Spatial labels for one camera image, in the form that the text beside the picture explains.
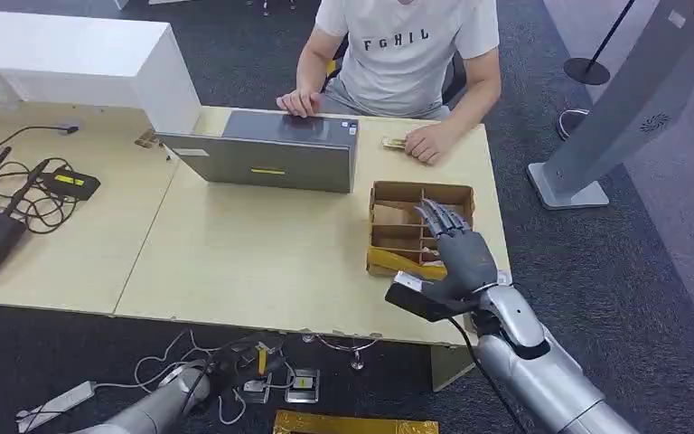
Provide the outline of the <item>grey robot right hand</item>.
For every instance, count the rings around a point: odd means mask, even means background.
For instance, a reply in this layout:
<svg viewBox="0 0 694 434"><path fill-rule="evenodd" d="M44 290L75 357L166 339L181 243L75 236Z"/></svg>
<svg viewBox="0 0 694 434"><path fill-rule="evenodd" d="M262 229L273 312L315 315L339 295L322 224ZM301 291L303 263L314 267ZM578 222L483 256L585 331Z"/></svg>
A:
<svg viewBox="0 0 694 434"><path fill-rule="evenodd" d="M483 236L456 211L424 199L416 207L436 240L444 279L427 282L422 293L444 300L461 300L495 286L498 269Z"/></svg>

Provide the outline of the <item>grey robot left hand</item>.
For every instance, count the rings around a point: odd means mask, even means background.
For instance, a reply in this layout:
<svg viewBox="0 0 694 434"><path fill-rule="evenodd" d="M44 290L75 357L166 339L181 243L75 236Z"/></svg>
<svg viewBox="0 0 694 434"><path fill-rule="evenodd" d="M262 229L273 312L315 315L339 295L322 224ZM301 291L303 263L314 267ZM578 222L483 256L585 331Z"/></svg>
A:
<svg viewBox="0 0 694 434"><path fill-rule="evenodd" d="M207 375L211 386L240 386L282 367L284 342L281 334L255 333L210 351Z"/></svg>

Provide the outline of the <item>person's right hand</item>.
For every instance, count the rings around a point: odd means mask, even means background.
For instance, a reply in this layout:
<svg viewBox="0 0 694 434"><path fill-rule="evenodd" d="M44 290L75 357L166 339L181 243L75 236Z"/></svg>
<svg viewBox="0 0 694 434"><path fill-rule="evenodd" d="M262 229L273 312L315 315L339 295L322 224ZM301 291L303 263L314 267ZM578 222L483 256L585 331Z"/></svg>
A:
<svg viewBox="0 0 694 434"><path fill-rule="evenodd" d="M313 117L319 109L319 92L293 90L276 98L277 106L288 114L300 118Z"/></svg>

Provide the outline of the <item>person's left hand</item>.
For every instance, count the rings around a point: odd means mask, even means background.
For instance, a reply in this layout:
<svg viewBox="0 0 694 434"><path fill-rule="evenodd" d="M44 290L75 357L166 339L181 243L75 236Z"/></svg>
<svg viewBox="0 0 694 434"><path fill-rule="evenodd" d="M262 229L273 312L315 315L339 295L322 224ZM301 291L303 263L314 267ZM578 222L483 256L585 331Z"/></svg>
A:
<svg viewBox="0 0 694 434"><path fill-rule="evenodd" d="M461 138L447 123L417 128L406 135L404 152L425 165L435 165Z"/></svg>

